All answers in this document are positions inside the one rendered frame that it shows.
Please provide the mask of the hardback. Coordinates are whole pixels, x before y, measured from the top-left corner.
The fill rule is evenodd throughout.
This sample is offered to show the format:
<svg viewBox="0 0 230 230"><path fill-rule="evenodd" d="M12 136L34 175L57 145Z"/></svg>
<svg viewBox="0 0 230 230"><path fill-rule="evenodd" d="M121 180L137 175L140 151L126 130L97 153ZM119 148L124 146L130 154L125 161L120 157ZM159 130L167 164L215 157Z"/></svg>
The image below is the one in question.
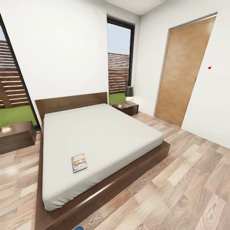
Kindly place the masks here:
<svg viewBox="0 0 230 230"><path fill-rule="evenodd" d="M87 168L87 162L84 153L72 157L73 172Z"/></svg>

